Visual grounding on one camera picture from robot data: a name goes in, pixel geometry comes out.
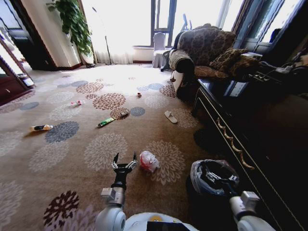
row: drawer handle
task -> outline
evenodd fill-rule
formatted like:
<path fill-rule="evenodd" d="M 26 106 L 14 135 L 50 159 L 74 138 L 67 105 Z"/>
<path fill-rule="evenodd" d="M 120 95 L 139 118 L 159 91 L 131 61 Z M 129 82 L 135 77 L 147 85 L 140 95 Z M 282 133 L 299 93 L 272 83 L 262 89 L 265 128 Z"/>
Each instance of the drawer handle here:
<path fill-rule="evenodd" d="M 248 169 L 250 169 L 250 170 L 254 170 L 254 169 L 255 169 L 254 167 L 250 166 L 249 164 L 247 164 L 247 163 L 244 161 L 243 151 L 240 150 L 240 149 L 238 149 L 238 148 L 236 148 L 236 147 L 234 146 L 234 143 L 233 143 L 233 139 L 234 139 L 234 138 L 233 138 L 232 136 L 228 136 L 228 134 L 227 134 L 227 132 L 226 132 L 226 127 L 225 127 L 225 126 L 222 126 L 222 125 L 220 124 L 220 119 L 219 119 L 219 117 L 217 118 L 217 125 L 218 125 L 218 127 L 219 127 L 220 129 L 222 129 L 224 137 L 225 137 L 226 139 L 230 140 L 232 149 L 233 149 L 234 151 L 236 151 L 238 154 L 240 154 L 240 159 L 241 159 L 242 164 L 243 164 L 246 168 L 248 168 Z"/>

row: carpet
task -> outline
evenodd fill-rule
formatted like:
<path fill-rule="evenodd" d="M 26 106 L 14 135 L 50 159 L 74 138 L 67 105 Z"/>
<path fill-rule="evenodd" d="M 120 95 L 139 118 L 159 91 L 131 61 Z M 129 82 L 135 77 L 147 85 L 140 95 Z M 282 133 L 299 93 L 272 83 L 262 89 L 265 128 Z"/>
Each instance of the carpet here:
<path fill-rule="evenodd" d="M 202 125 L 176 98 L 170 72 L 133 64 L 29 74 L 37 87 L 0 107 L 0 231 L 93 230 L 101 190 L 115 179 L 110 162 L 119 152 L 118 163 L 128 163 L 135 150 L 152 152 L 161 168 L 128 175 L 126 217 L 191 221 L 186 178 L 192 162 L 212 156 L 195 143 Z M 71 105 L 77 100 L 85 104 Z M 109 117 L 116 120 L 96 127 Z M 29 130 L 45 124 L 54 128 Z"/>

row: slipper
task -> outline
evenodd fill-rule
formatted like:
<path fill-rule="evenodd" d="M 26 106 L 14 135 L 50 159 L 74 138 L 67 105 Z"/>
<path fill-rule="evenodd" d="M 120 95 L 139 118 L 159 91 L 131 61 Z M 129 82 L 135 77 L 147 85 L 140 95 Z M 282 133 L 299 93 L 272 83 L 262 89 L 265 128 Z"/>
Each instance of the slipper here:
<path fill-rule="evenodd" d="M 172 112 L 170 111 L 165 111 L 165 116 L 173 123 L 176 124 L 178 121 L 177 119 L 173 116 Z"/>

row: armchair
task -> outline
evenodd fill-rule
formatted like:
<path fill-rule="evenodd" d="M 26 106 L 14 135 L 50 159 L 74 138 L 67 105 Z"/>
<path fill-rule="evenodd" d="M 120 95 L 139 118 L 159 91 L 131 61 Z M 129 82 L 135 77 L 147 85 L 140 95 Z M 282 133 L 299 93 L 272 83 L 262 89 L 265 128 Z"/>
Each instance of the armchair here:
<path fill-rule="evenodd" d="M 177 96 L 192 100 L 199 87 L 198 78 L 222 80 L 250 72 L 257 60 L 242 56 L 244 49 L 233 49 L 235 35 L 205 24 L 184 32 L 177 50 L 169 55 Z"/>

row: potted plant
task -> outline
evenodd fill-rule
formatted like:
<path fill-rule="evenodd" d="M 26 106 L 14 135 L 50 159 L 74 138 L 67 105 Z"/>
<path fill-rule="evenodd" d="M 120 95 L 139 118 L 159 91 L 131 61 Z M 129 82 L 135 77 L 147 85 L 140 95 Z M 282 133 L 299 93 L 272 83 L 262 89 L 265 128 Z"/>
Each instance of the potted plant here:
<path fill-rule="evenodd" d="M 57 9 L 62 20 L 62 31 L 70 34 L 71 43 L 75 43 L 87 67 L 93 67 L 93 53 L 91 37 L 84 15 L 81 13 L 77 0 L 52 0 L 46 3 L 49 11 Z"/>

